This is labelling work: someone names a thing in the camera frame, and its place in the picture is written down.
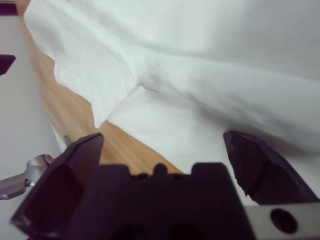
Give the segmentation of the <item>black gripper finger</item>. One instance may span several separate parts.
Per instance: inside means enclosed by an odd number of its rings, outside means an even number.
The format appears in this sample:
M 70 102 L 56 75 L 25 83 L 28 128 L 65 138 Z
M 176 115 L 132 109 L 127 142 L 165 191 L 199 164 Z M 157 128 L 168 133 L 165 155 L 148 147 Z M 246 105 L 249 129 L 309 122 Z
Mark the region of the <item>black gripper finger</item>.
M 41 176 L 10 219 L 29 237 L 62 237 L 92 174 L 104 144 L 102 133 L 72 142 Z
M 314 202 L 314 192 L 289 162 L 256 136 L 228 131 L 225 148 L 237 184 L 259 205 Z

